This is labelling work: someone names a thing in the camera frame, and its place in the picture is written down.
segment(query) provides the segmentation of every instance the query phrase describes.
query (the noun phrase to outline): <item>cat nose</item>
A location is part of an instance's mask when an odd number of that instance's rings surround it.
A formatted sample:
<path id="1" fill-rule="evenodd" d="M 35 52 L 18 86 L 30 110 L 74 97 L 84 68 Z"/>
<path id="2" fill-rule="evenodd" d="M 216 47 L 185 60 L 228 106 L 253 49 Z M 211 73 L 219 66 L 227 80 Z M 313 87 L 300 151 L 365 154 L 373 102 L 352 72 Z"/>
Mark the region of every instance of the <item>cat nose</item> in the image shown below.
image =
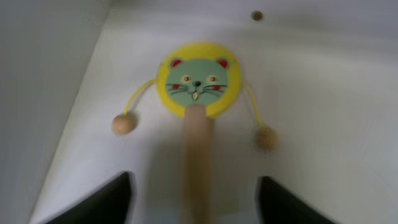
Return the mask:
<path id="1" fill-rule="evenodd" d="M 192 83 L 192 85 L 198 87 L 198 86 L 201 85 L 201 82 L 200 82 L 200 81 L 194 81 L 194 82 Z"/>

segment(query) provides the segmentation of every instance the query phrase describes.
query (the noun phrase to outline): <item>cat face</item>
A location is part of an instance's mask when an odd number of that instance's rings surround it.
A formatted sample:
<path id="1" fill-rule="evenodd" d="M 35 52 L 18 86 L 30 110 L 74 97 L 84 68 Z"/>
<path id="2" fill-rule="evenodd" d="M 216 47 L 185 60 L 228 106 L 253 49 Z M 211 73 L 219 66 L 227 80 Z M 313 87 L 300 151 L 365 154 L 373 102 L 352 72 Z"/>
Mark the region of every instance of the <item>cat face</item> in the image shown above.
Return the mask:
<path id="1" fill-rule="evenodd" d="M 228 65 L 225 59 L 173 59 L 166 81 L 169 98 L 183 107 L 218 101 L 228 88 Z"/>

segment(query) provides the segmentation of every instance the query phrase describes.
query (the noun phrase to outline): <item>cord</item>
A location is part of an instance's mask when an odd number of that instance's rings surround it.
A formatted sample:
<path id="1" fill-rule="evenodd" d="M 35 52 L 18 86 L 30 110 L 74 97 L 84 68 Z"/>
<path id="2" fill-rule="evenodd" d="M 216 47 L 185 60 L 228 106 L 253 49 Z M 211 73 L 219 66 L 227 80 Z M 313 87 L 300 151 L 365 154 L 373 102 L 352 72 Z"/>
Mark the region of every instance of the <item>cord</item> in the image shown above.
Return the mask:
<path id="1" fill-rule="evenodd" d="M 265 126 L 264 126 L 264 123 L 260 120 L 259 112 L 257 110 L 256 101 L 254 100 L 253 94 L 251 94 L 251 91 L 250 91 L 249 87 L 246 86 L 244 83 L 243 83 L 243 88 L 249 94 L 249 97 L 250 97 L 250 100 L 251 100 L 251 104 L 253 105 L 254 115 L 256 117 L 257 124 L 260 126 L 261 129 L 264 129 Z"/>
<path id="2" fill-rule="evenodd" d="M 155 83 L 155 80 L 149 80 L 148 82 L 146 82 L 145 84 L 143 84 L 131 97 L 129 102 L 126 105 L 126 108 L 124 109 L 124 115 L 127 115 L 127 113 L 129 112 L 130 106 L 132 104 L 132 102 L 134 101 L 134 99 L 142 92 L 144 91 L 148 86 L 152 85 Z"/>

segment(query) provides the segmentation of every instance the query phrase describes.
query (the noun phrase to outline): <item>white surface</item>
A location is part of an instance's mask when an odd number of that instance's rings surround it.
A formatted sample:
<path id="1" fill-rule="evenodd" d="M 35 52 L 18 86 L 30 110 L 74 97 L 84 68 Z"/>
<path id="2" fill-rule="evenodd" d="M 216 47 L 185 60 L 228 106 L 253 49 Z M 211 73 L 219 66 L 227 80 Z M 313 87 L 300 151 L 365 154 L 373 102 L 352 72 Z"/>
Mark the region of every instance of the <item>white surface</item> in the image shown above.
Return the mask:
<path id="1" fill-rule="evenodd" d="M 217 118 L 215 223 L 258 222 L 254 196 L 261 175 L 275 177 L 338 222 L 396 223 L 393 41 L 117 7 L 96 45 L 32 223 L 121 170 L 136 175 L 132 223 L 177 223 L 182 121 L 151 87 L 134 108 L 139 125 L 133 133 L 117 138 L 110 124 L 130 95 L 155 77 L 163 58 L 193 40 L 214 40 L 236 54 L 261 116 L 280 133 L 277 152 L 255 151 L 256 127 L 245 93 Z"/>
<path id="2" fill-rule="evenodd" d="M 2 1 L 0 223 L 29 221 L 109 11 L 107 1 Z"/>

